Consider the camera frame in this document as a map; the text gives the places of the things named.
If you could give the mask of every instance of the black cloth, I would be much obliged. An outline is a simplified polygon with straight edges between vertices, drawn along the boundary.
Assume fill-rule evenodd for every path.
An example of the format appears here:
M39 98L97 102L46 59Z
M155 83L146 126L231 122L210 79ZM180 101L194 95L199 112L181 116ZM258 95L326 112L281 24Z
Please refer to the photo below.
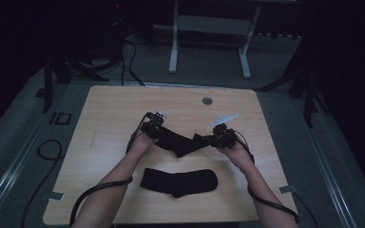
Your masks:
M170 174L146 168L141 187L155 192L171 194L174 198L210 192L217 188L218 177L210 169Z
M209 143L202 141L202 137L197 134L194 135L193 140L190 140L163 126L159 126L159 128L162 134L155 144L162 149L173 151L177 158L209 145Z

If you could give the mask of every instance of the forearm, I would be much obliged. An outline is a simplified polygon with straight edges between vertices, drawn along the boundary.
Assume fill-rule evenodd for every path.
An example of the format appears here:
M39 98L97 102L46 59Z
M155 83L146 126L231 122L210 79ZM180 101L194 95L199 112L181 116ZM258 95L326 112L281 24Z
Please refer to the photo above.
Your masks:
M248 166L246 170L241 170L248 181L251 191L259 198L282 205L275 196L268 184L262 177L255 165ZM262 227L298 227L293 217L286 212L260 203L254 199L254 204L259 215Z
M100 183L128 180L141 159L141 153L131 151L105 175ZM127 184L109 187L89 195L72 227L109 227L124 199Z

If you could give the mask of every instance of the human arm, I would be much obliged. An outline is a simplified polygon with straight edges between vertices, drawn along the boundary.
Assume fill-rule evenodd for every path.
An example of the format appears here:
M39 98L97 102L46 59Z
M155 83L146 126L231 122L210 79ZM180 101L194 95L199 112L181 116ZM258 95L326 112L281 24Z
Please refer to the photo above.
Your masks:
M282 205L266 183L258 168L254 165L249 153L245 150L242 144L236 142L232 149L218 148L218 150L225 154L229 160L238 167L241 173L244 174L254 195L263 200L268 200ZM290 214L260 203L257 200L254 200L254 204L262 227L298 227L294 218Z
M99 182L126 181L134 172L142 156L156 140L147 137L141 130L129 151L118 164ZM72 228L110 227L123 202L127 184L105 188L90 194L83 204Z

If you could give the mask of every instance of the circular marker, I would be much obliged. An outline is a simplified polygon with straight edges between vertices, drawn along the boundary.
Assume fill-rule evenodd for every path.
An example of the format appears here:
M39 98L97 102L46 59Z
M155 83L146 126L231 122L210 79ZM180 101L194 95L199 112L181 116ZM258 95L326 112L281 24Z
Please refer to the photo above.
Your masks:
M203 102L205 105L211 105L211 104L213 103L213 100L212 100L212 98L204 97L204 98L202 98L202 102Z

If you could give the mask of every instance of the hand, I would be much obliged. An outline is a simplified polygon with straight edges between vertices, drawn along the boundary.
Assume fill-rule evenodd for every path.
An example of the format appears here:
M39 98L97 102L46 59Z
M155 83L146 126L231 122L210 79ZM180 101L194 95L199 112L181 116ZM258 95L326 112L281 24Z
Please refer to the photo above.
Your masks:
M141 129L138 129L128 153L132 152L143 155L150 149L152 144L156 143L157 141L157 139L154 140L149 138Z
M249 167L254 166L253 161L247 150L241 143L237 142L233 145L233 148L217 148L218 151L225 154L229 160L236 165L241 172L247 170Z

